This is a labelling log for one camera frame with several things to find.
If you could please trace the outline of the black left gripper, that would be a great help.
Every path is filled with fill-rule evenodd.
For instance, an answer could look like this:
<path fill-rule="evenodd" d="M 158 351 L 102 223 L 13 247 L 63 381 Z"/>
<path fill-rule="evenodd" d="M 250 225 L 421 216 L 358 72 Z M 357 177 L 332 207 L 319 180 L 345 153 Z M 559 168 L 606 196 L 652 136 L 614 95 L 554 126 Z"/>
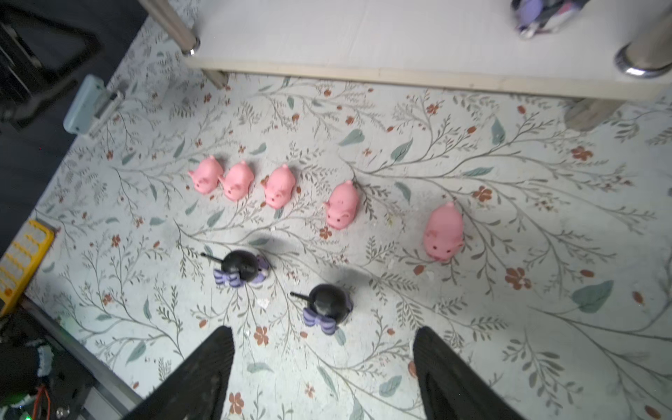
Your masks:
<path fill-rule="evenodd" d="M 64 64 L 49 68 L 17 30 L 23 24 L 82 42 L 82 49 Z M 74 73 L 92 61 L 103 45 L 92 31 L 28 12 L 1 7 L 1 122 L 17 129 L 30 125 L 53 103 L 77 86 Z"/>

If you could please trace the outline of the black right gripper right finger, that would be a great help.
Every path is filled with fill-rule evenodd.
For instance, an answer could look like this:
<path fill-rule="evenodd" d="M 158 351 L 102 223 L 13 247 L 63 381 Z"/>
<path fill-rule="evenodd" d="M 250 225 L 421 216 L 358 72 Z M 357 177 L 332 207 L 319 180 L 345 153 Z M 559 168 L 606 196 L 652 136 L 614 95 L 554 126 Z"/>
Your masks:
<path fill-rule="evenodd" d="M 413 356 L 427 418 L 523 419 L 430 327 L 416 332 Z"/>

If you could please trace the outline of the purple black-bow figure toy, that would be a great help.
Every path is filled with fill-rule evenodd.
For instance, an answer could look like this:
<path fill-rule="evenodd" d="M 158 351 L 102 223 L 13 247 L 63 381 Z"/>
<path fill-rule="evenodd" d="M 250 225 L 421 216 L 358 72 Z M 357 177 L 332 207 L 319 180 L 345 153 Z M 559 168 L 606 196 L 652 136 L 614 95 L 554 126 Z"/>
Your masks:
<path fill-rule="evenodd" d="M 581 12 L 589 0 L 513 0 L 516 30 L 524 40 L 535 35 L 557 33 Z"/>

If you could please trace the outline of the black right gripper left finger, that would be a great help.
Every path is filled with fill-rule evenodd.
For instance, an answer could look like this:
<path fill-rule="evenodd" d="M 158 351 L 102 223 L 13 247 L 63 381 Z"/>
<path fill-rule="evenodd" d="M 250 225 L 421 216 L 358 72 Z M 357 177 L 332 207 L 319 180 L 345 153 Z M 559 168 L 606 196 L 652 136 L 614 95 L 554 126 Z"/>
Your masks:
<path fill-rule="evenodd" d="M 218 327 L 127 419 L 220 419 L 235 357 L 229 327 Z"/>

